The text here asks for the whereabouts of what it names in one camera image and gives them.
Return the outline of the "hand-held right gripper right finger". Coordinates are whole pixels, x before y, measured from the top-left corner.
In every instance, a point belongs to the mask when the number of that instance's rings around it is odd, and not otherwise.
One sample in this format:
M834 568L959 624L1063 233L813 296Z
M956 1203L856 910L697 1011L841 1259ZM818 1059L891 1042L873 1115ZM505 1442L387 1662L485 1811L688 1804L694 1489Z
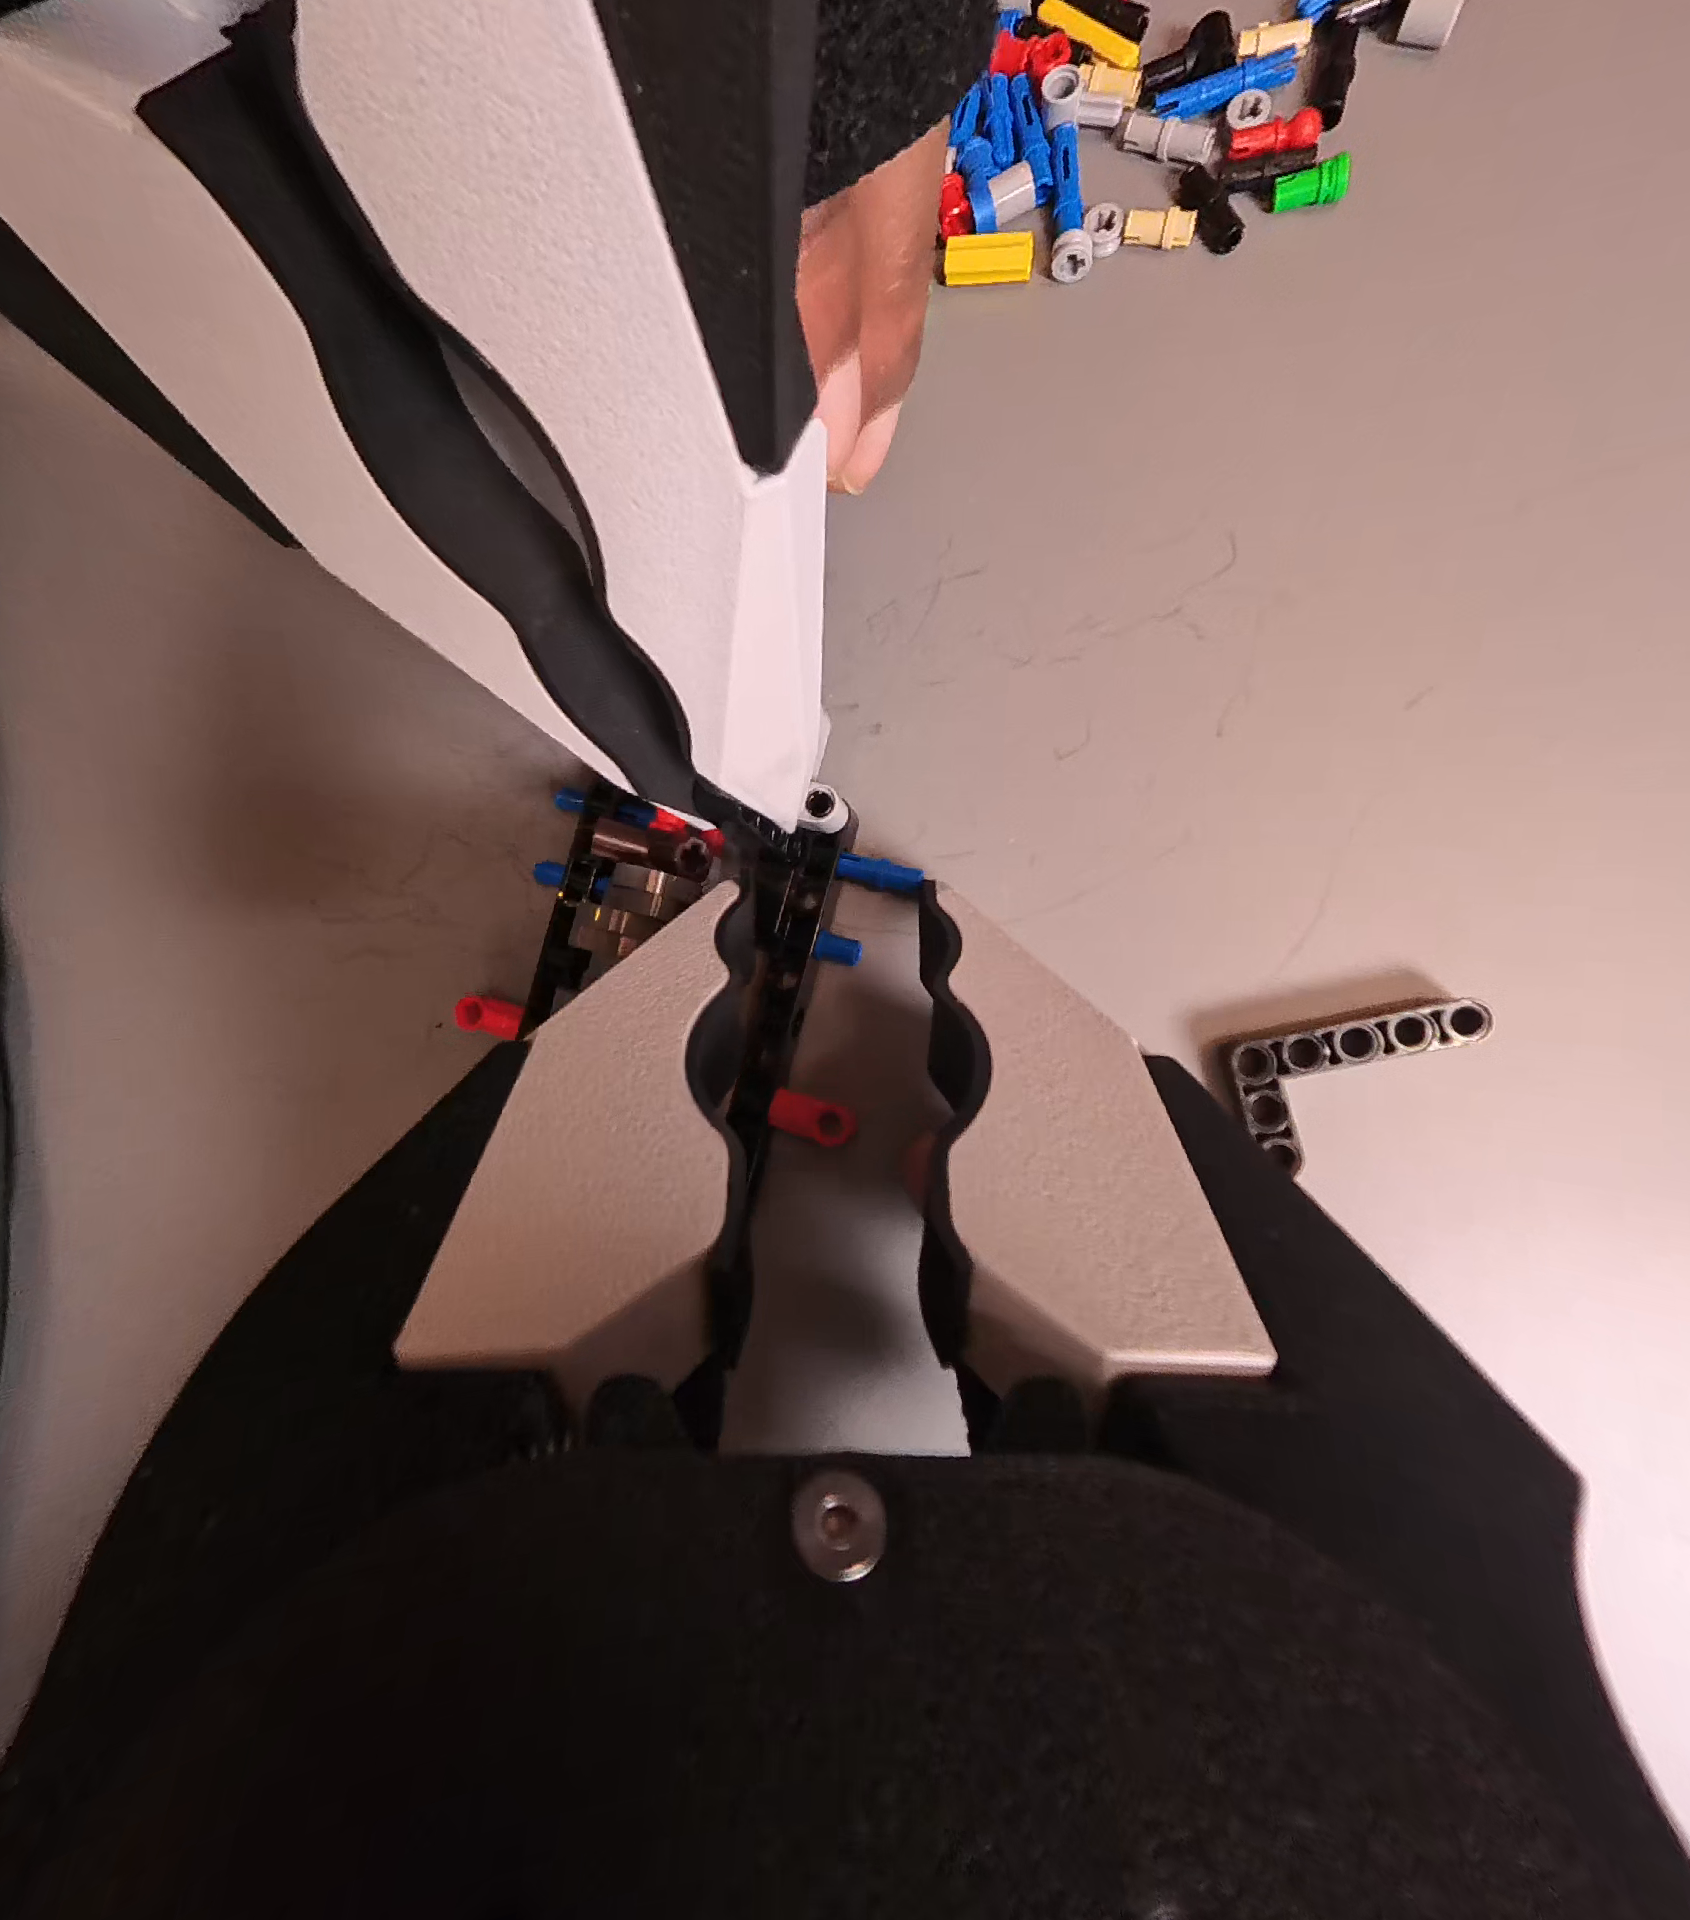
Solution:
M929 1340L985 1387L1262 1379L1277 1345L1141 1044L929 882Z

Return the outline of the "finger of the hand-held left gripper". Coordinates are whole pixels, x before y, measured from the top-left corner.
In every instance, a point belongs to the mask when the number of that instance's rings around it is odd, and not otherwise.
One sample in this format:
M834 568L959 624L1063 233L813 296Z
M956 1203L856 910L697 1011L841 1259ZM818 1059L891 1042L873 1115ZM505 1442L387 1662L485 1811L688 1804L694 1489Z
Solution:
M304 166L248 39L152 86L0 26L0 316L234 510L644 799L716 822L584 540Z
M690 765L791 829L824 754L826 430L740 452L593 3L299 3L312 131L403 283L545 430Z

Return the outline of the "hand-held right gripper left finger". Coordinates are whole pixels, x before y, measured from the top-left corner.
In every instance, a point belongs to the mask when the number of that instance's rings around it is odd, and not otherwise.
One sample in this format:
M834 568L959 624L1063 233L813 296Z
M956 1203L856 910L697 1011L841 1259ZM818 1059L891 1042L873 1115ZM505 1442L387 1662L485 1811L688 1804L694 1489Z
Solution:
M397 1338L405 1370L676 1387L715 1351L754 915L715 883L538 1027Z

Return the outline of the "black frame lego assembly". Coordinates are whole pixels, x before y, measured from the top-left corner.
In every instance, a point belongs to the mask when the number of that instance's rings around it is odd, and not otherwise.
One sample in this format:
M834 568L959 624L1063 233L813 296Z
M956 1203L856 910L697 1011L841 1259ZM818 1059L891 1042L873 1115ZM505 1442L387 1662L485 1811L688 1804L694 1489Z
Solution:
M525 1042L710 886L751 871L756 963L730 1124L752 1174L773 1136L824 1148L850 1144L859 1118L847 1103L791 1090L810 974L820 963L861 961L861 942L830 924L841 886L913 899L923 869L856 851L856 816L824 781L810 784L791 840L765 847L752 868L728 831L605 781L591 790L564 785L554 801L577 828L567 859L534 868L537 882L553 892L553 910L530 987L522 1002L491 991L462 995L455 1023L500 1044Z

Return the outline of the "pile of small lego pieces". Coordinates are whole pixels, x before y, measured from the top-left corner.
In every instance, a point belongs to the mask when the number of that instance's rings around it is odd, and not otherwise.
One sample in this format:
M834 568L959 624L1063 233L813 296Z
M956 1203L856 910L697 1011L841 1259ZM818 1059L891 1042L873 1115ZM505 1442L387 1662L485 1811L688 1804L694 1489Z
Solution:
M949 287L1072 286L1126 250L1245 237L1265 213L1341 204L1333 152L1366 42L1437 53L1463 2L1297 2L1201 12L1150 51L1138 2L1000 3L987 70L955 103L938 195Z

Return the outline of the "dark angled lego beam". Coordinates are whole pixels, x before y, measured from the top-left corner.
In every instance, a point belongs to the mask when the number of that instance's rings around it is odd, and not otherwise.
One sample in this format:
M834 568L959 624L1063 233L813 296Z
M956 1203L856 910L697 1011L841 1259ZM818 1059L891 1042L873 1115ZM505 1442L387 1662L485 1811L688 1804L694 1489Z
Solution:
M1307 1164L1290 1094L1298 1082L1485 1044L1495 1027L1479 998L1414 1000L1232 1038L1218 1045L1218 1062L1251 1139L1298 1178Z

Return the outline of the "person's left hand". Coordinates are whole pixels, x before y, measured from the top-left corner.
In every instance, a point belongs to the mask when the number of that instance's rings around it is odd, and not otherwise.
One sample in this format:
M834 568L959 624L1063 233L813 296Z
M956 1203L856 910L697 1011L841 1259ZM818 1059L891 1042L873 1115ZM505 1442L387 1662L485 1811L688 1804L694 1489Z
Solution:
M837 494L870 486L919 372L946 149L943 120L803 218L796 301Z

